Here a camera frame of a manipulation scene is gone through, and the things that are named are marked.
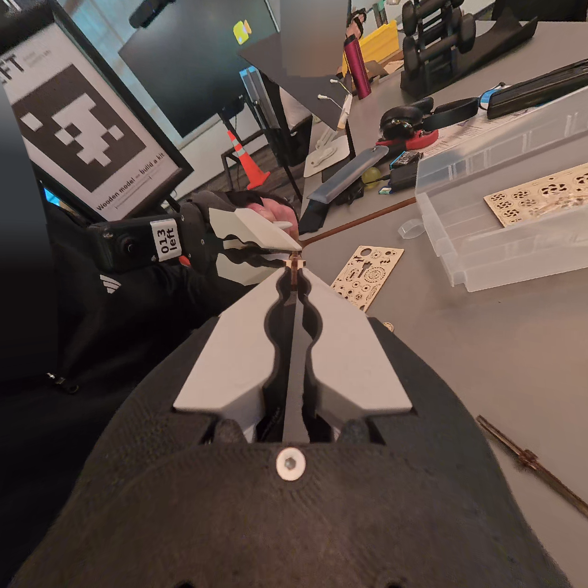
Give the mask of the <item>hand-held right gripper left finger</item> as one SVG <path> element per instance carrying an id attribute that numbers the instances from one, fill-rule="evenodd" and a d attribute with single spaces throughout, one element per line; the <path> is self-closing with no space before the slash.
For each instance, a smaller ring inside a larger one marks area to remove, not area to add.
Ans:
<path id="1" fill-rule="evenodd" d="M 280 268 L 221 313 L 173 408 L 234 420 L 254 440 L 285 404 L 289 298 L 290 268 Z"/>

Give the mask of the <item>magenta water bottle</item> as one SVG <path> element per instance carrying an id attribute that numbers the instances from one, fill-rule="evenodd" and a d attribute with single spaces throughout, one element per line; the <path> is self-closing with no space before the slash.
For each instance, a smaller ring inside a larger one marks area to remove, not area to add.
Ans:
<path id="1" fill-rule="evenodd" d="M 343 45 L 345 61 L 355 84 L 359 100 L 365 99 L 371 94 L 367 70 L 364 64 L 360 44 L 354 34 L 349 35 Z"/>

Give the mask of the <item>wooden sheet piece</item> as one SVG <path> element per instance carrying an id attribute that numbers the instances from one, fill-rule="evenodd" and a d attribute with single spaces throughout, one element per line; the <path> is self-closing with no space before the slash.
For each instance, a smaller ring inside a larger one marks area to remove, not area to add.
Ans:
<path id="1" fill-rule="evenodd" d="M 359 246 L 331 288 L 366 313 L 404 251 L 393 247 Z"/>

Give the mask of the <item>red tape roll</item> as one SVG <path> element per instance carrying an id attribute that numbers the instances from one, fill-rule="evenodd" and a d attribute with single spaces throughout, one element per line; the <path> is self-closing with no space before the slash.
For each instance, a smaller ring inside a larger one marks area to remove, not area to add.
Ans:
<path id="1" fill-rule="evenodd" d="M 434 144 L 439 138 L 439 130 L 427 132 L 423 130 L 417 131 L 412 137 L 408 139 L 399 138 L 391 141 L 380 138 L 376 145 L 388 147 L 391 151 L 421 151 L 430 145 Z"/>

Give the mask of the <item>dark wooden gear axle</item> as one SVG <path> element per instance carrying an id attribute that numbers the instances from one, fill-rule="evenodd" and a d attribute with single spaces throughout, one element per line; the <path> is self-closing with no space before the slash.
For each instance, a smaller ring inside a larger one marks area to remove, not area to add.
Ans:
<path id="1" fill-rule="evenodd" d="M 573 506 L 581 515 L 587 518 L 587 503 L 573 490 L 566 486 L 557 476 L 551 473 L 539 460 L 538 456 L 529 449 L 517 445 L 510 437 L 491 424 L 482 415 L 476 416 L 476 422 L 486 433 L 494 437 L 507 448 L 518 460 L 521 467 L 532 470 L 537 477 L 550 486 L 559 496 Z"/>

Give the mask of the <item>black long case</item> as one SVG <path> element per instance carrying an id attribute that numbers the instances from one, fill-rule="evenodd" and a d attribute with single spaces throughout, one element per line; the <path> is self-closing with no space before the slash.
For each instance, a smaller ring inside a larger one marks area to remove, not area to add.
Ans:
<path id="1" fill-rule="evenodd" d="M 489 97 L 487 116 L 493 120 L 538 107 L 586 86 L 587 59 L 584 59 L 494 92 Z"/>

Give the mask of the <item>clear plastic bin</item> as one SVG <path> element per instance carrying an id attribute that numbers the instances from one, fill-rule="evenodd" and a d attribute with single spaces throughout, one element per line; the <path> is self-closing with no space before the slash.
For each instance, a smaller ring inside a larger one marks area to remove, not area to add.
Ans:
<path id="1" fill-rule="evenodd" d="M 470 125 L 419 162 L 416 203 L 452 286 L 475 292 L 587 268 L 587 205 L 503 227 L 484 197 L 587 168 L 587 88 Z"/>

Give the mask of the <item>framed marker sign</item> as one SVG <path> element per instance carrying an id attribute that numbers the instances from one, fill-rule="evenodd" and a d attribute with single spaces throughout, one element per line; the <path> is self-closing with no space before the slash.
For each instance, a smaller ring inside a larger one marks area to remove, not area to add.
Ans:
<path id="1" fill-rule="evenodd" d="M 158 209 L 193 171 L 56 1 L 1 1 L 1 84 L 36 177 L 94 222 Z"/>

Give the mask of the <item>patterned wooden parts sheet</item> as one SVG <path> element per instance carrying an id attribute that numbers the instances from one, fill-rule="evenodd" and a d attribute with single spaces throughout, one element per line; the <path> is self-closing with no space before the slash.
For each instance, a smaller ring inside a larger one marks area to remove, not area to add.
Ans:
<path id="1" fill-rule="evenodd" d="M 587 204 L 587 168 L 579 166 L 484 197 L 503 227 Z"/>

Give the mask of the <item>striped orange traffic cone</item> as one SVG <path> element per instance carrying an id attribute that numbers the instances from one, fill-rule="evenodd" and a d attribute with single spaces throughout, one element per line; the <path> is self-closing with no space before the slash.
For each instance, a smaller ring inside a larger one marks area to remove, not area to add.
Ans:
<path id="1" fill-rule="evenodd" d="M 261 187 L 268 180 L 270 172 L 263 172 L 261 168 L 259 168 L 259 166 L 254 162 L 253 158 L 248 154 L 248 152 L 230 130 L 227 130 L 227 134 L 231 140 L 233 151 L 238 157 L 239 163 L 243 167 L 249 180 L 247 189 L 254 190 Z"/>

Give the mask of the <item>white tablet stand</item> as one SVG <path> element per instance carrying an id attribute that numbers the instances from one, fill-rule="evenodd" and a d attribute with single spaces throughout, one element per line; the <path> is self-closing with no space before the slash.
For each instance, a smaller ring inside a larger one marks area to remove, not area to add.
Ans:
<path id="1" fill-rule="evenodd" d="M 331 97 L 318 94 L 319 100 L 329 100 L 334 103 L 336 107 L 339 107 L 341 114 L 337 123 L 337 130 L 345 130 L 350 114 L 350 107 L 352 104 L 352 94 L 349 93 L 343 102 L 343 106 L 340 106 Z M 327 167 L 332 166 L 342 159 L 350 155 L 350 147 L 345 146 L 343 138 L 336 138 L 336 130 L 325 130 L 321 137 L 315 144 L 315 150 L 306 157 L 305 169 L 303 177 L 309 178 L 317 173 L 324 171 Z"/>

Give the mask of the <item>black power adapter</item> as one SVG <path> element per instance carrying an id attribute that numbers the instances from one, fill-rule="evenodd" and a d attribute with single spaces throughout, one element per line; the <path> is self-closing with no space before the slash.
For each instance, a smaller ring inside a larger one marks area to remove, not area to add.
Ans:
<path id="1" fill-rule="evenodd" d="M 415 187 L 417 167 L 423 154 L 420 151 L 404 151 L 389 164 L 389 183 L 392 192 Z"/>

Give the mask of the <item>person's left hand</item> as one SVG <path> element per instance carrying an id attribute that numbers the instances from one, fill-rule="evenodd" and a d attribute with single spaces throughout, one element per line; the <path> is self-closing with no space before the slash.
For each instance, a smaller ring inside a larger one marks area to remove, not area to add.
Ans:
<path id="1" fill-rule="evenodd" d="M 284 231 L 293 239 L 299 239 L 298 217 L 296 212 L 287 203 L 284 204 L 274 198 L 262 197 L 261 203 L 251 202 L 247 205 L 247 208 L 254 210 L 271 223 L 290 223 L 290 227 L 284 229 Z"/>

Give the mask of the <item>yellow plastic bin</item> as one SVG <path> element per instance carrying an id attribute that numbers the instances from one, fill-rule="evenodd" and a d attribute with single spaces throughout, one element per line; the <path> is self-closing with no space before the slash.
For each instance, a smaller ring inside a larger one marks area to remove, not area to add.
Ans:
<path id="1" fill-rule="evenodd" d="M 378 27 L 359 40 L 362 57 L 369 78 L 387 75 L 383 63 L 400 51 L 396 21 Z"/>

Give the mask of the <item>grey long case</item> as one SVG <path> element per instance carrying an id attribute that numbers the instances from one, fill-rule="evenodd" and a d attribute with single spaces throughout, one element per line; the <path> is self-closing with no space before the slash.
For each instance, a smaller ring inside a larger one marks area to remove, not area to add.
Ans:
<path id="1" fill-rule="evenodd" d="M 359 179 L 364 171 L 374 166 L 388 153 L 389 147 L 385 145 L 365 149 L 314 190 L 309 195 L 306 209 L 300 218 L 299 234 L 318 231 L 324 224 L 330 203 Z"/>

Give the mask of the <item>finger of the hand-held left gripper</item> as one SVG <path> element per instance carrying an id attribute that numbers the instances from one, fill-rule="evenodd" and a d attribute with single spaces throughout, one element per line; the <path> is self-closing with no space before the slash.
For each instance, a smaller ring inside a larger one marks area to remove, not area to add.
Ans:
<path id="1" fill-rule="evenodd" d="M 302 251 L 302 246 L 285 230 L 251 209 L 238 208 L 230 212 L 210 208 L 209 222 L 214 234 L 222 240 L 238 239 L 268 251 Z"/>
<path id="2" fill-rule="evenodd" d="M 244 286 L 256 285 L 282 267 L 281 253 L 224 251 L 217 254 L 217 275 Z"/>

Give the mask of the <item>black dumbbell rack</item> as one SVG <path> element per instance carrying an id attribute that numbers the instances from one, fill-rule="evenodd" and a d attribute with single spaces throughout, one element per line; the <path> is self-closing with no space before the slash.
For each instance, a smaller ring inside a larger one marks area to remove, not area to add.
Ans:
<path id="1" fill-rule="evenodd" d="M 406 1 L 401 22 L 403 72 L 401 89 L 414 98 L 433 93 L 459 73 L 458 55 L 472 50 L 476 22 L 463 13 L 463 1 Z"/>

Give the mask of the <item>black headphones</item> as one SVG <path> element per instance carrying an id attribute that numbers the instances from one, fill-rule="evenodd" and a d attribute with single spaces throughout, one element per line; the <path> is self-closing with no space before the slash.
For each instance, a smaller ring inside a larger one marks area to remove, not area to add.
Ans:
<path id="1" fill-rule="evenodd" d="M 479 98 L 455 100 L 434 107 L 433 97 L 419 99 L 412 104 L 393 107 L 380 119 L 382 137 L 388 141 L 410 139 L 418 131 L 433 132 L 464 122 L 479 110 Z"/>

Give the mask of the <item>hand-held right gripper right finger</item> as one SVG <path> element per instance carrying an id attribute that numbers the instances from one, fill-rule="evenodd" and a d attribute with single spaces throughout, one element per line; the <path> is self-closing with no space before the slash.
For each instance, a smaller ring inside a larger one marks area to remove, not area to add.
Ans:
<path id="1" fill-rule="evenodd" d="M 392 334 L 298 270 L 298 439 L 332 440 L 353 419 L 409 413 L 413 404 L 386 355 Z"/>

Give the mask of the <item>large black screen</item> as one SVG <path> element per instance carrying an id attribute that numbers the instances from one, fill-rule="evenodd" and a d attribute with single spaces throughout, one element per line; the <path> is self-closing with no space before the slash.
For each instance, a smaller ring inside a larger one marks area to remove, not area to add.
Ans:
<path id="1" fill-rule="evenodd" d="M 268 1 L 140 1 L 122 61 L 184 138 L 244 92 L 239 52 L 277 33 Z"/>

